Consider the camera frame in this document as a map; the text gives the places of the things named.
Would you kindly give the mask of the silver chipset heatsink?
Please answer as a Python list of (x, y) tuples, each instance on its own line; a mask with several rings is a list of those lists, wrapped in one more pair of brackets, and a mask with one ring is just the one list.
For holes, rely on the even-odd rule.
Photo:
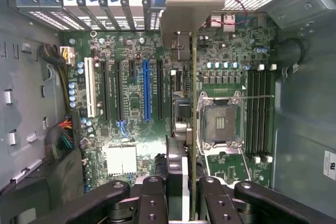
[(137, 173), (135, 146), (115, 146), (106, 150), (107, 172), (111, 176)]

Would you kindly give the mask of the CPU socket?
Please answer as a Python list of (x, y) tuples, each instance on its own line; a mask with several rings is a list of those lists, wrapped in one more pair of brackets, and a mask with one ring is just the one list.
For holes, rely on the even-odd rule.
[(197, 113), (197, 146), (201, 153), (243, 146), (244, 103), (241, 91), (223, 96), (211, 96), (202, 91), (197, 102)]

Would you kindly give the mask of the black RAM slot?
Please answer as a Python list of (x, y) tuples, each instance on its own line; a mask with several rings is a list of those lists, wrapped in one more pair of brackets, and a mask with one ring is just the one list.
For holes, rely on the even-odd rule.
[(266, 102), (266, 133), (265, 133), (265, 159), (266, 163), (273, 162), (273, 129), (274, 129), (274, 107), (275, 107), (275, 80), (276, 71), (267, 72), (267, 97)]
[[(260, 92), (259, 95), (265, 95), (266, 92), (266, 85), (265, 85), (265, 72), (260, 71)], [(259, 112), (260, 112), (260, 122), (259, 122), (259, 156), (260, 158), (263, 155), (263, 149), (264, 149), (264, 126), (265, 126), (265, 98), (260, 98), (259, 99)]]
[[(248, 71), (248, 90), (247, 95), (251, 96), (253, 94), (253, 71)], [(251, 157), (251, 122), (252, 122), (252, 110), (253, 110), (253, 102), (252, 99), (247, 100), (247, 121), (246, 121), (246, 153), (248, 157)]]
[[(258, 96), (260, 95), (260, 74), (258, 71), (255, 72), (255, 89), (254, 89), (254, 95)], [(254, 99), (254, 123), (255, 123), (255, 132), (254, 132), (254, 156), (258, 155), (258, 124), (259, 124), (259, 99)]]

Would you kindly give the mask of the long black expansion slot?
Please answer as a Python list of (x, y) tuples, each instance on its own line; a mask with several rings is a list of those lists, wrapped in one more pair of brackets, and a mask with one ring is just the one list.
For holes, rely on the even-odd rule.
[(104, 95), (104, 116), (106, 121), (111, 120), (110, 116), (110, 83), (108, 66), (105, 61), (101, 65), (102, 70), (102, 82), (103, 82), (103, 95)]
[(122, 63), (121, 61), (115, 62), (115, 100), (117, 110), (117, 121), (123, 120), (123, 80), (122, 80)]
[(163, 118), (163, 63), (156, 61), (158, 119)]

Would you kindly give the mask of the blue expansion slot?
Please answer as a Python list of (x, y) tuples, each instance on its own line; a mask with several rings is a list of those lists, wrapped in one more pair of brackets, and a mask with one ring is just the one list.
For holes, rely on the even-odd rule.
[(151, 121), (151, 94), (150, 94), (150, 61), (143, 60), (143, 94), (144, 94), (144, 120)]

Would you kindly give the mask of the black plastic shroud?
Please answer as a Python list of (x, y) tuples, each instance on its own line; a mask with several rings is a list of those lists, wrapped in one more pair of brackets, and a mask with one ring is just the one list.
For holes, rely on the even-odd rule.
[(27, 224), (83, 195), (82, 156), (76, 148), (61, 161), (43, 163), (0, 194), (0, 224)]

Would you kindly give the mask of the small white sticker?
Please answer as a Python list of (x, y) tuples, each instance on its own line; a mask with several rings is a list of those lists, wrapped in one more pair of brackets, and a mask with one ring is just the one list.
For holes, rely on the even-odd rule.
[(323, 174), (336, 181), (336, 154), (324, 151)]

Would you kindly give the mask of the open black PC case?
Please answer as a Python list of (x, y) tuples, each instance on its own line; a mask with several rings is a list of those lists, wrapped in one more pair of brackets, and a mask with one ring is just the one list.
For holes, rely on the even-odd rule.
[[(41, 164), (81, 151), (61, 140), (64, 121), (73, 118), (68, 60), (60, 52), (67, 35), (157, 30), (163, 43), (165, 7), (145, 8), (142, 1), (0, 0), (0, 194)], [(336, 219), (336, 181), (323, 174), (324, 151), (336, 154), (336, 0), (225, 0), (202, 27), (221, 20), (230, 28), (248, 17), (276, 26), (269, 58), (277, 66), (273, 162), (271, 183), (264, 187)], [(163, 174), (139, 177), (134, 184), (121, 181), (130, 185), (134, 200), (149, 176), (164, 180), (167, 203), (166, 160)], [(199, 217), (202, 177), (217, 178), (226, 189), (238, 183), (198, 176), (196, 166), (195, 220), (177, 223), (168, 217), (168, 224), (209, 224)], [(135, 207), (117, 203), (96, 224), (134, 224)]]

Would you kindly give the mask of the white expansion slot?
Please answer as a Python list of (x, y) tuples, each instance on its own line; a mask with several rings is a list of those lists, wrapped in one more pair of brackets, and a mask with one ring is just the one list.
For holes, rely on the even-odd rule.
[(87, 115), (89, 118), (95, 118), (97, 116), (95, 63), (93, 58), (91, 57), (85, 57), (84, 63), (85, 63)]

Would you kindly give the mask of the green motherboard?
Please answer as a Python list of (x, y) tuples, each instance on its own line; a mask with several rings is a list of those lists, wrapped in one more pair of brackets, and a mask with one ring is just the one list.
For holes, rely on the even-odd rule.
[[(267, 72), (277, 66), (269, 61), (276, 38), (276, 26), (268, 20), (248, 17), (239, 25), (225, 28), (221, 20), (204, 25), (197, 35), (197, 99), (202, 91), (211, 96), (230, 95), (239, 90), (248, 96), (248, 71)], [(78, 144), (82, 151), (84, 190), (89, 191), (113, 179), (130, 184), (142, 176), (163, 174), (167, 138), (174, 134), (174, 102), (182, 104), (192, 97), (192, 65), (175, 65), (171, 51), (163, 47), (157, 30), (136, 32), (71, 33), (60, 47), (68, 60), (68, 100), (73, 118), (64, 121), (65, 147)], [(97, 116), (87, 115), (84, 58), (94, 60)], [(135, 61), (135, 77), (129, 77), (129, 61)], [(143, 60), (150, 61), (151, 121), (144, 120)], [(163, 118), (157, 116), (156, 61), (163, 63)], [(102, 62), (108, 66), (110, 83), (110, 116), (104, 116)], [(117, 121), (115, 62), (122, 63), (123, 120)], [(196, 146), (198, 176), (211, 175), (232, 185), (251, 180), (263, 186), (271, 183), (272, 163), (265, 159), (266, 98), (263, 155), (254, 156), (254, 100), (251, 122), (251, 157), (246, 153), (247, 100), (244, 103), (244, 143), (239, 149), (211, 149), (205, 153)], [(111, 176), (107, 172), (106, 150), (115, 146), (135, 146), (137, 173)]]

